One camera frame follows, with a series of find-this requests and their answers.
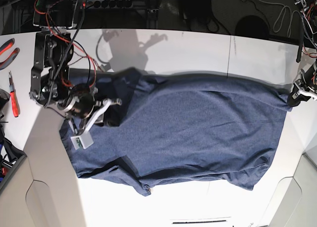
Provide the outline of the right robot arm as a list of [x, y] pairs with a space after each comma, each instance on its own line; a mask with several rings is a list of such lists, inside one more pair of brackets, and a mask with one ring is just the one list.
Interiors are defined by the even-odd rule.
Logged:
[[95, 79], [74, 85], [69, 81], [69, 63], [75, 49], [88, 59], [88, 70], [95, 71], [94, 59], [75, 41], [85, 18], [83, 0], [35, 0], [33, 24], [36, 33], [34, 64], [31, 69], [30, 98], [44, 109], [56, 105], [61, 111], [88, 119], [95, 109]]

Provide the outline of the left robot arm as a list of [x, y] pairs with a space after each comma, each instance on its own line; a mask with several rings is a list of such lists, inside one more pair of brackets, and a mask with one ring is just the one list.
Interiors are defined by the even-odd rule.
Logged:
[[[302, 55], [316, 59], [316, 52], [308, 52], [304, 40], [307, 39], [314, 49], [317, 48], [317, 0], [294, 0], [294, 4], [300, 10], [302, 24], [296, 62], [300, 62]], [[296, 107], [309, 99], [317, 99], [317, 62], [314, 61], [307, 71], [300, 69], [298, 76], [287, 99], [290, 107]]]

